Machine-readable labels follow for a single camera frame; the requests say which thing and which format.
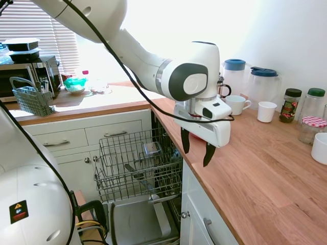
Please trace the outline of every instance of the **cabinet knob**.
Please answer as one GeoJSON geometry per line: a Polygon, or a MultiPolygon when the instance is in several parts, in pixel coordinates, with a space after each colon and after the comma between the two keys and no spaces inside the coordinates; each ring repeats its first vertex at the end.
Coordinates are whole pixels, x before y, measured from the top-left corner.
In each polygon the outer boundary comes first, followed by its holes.
{"type": "Polygon", "coordinates": [[[190,217],[190,213],[189,213],[189,212],[187,212],[187,213],[183,212],[183,213],[181,214],[181,217],[182,217],[182,218],[190,217]]]}

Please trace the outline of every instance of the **warning sticker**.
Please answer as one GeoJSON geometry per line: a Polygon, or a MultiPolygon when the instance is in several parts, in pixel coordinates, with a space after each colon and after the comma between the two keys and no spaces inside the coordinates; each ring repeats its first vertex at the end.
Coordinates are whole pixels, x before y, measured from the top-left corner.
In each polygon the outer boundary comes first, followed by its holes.
{"type": "Polygon", "coordinates": [[[10,222],[13,224],[29,216],[26,200],[15,203],[9,207],[10,222]]]}

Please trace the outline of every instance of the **blue lid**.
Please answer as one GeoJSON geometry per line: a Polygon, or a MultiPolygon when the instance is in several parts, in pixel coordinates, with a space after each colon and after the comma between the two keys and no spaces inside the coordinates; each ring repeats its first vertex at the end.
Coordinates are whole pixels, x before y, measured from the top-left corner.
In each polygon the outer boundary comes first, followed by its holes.
{"type": "Polygon", "coordinates": [[[272,69],[266,69],[266,68],[260,68],[260,67],[251,67],[252,72],[251,74],[255,76],[260,76],[260,77],[277,77],[278,74],[275,70],[272,69]]]}
{"type": "Polygon", "coordinates": [[[239,59],[229,59],[225,60],[226,70],[244,70],[245,69],[245,61],[239,59]]]}

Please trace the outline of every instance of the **bottle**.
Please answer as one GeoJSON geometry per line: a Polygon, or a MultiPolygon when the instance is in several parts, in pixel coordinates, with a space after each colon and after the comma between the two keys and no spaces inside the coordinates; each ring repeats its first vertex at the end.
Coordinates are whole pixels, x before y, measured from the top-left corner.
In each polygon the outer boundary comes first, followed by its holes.
{"type": "Polygon", "coordinates": [[[7,55],[8,52],[7,46],[0,42],[0,64],[10,59],[7,55]]]}
{"type": "Polygon", "coordinates": [[[239,59],[225,60],[222,64],[224,83],[231,87],[231,94],[240,95],[244,87],[244,69],[246,62],[239,59]]]}
{"type": "Polygon", "coordinates": [[[322,116],[323,97],[325,90],[320,88],[310,88],[306,95],[305,102],[302,106],[298,123],[302,124],[302,119],[305,116],[322,116]]]}
{"type": "Polygon", "coordinates": [[[284,95],[284,104],[279,115],[279,121],[290,123],[294,120],[298,102],[301,99],[302,91],[296,88],[288,88],[284,95]]]}

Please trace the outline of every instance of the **white mug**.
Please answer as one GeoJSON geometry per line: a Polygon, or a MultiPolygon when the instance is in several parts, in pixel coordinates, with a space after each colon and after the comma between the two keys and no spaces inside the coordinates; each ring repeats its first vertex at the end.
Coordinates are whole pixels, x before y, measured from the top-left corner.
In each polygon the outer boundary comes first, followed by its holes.
{"type": "Polygon", "coordinates": [[[226,97],[226,104],[231,107],[231,114],[237,116],[241,115],[243,110],[251,106],[251,101],[239,95],[229,95],[226,97]]]}
{"type": "Polygon", "coordinates": [[[258,107],[258,120],[263,123],[270,123],[274,117],[277,105],[269,101],[259,102],[258,107]]]}

